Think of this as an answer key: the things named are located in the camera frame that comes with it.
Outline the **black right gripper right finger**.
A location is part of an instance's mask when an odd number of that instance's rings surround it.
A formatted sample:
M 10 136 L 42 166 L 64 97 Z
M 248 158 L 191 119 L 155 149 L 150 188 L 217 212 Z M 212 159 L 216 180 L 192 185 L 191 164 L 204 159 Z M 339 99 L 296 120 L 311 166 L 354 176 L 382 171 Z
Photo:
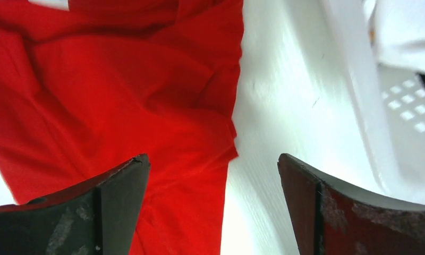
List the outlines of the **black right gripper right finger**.
M 425 205 L 363 189 L 289 154 L 277 166 L 300 254 L 425 254 Z

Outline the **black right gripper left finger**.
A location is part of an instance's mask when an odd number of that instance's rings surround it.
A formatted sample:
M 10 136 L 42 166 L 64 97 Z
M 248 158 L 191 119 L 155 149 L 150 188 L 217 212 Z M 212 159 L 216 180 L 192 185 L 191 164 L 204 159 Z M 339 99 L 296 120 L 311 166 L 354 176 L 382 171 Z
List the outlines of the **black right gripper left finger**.
M 141 154 L 26 204 L 0 206 L 0 254 L 128 254 L 149 172 Z

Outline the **red t shirt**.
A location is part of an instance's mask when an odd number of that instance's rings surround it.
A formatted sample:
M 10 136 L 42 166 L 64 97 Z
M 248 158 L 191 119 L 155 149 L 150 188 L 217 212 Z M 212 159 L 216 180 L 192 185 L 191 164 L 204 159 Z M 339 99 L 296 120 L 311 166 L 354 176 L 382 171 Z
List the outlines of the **red t shirt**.
M 139 154 L 131 254 L 219 254 L 242 1 L 0 1 L 0 171 L 16 202 Z

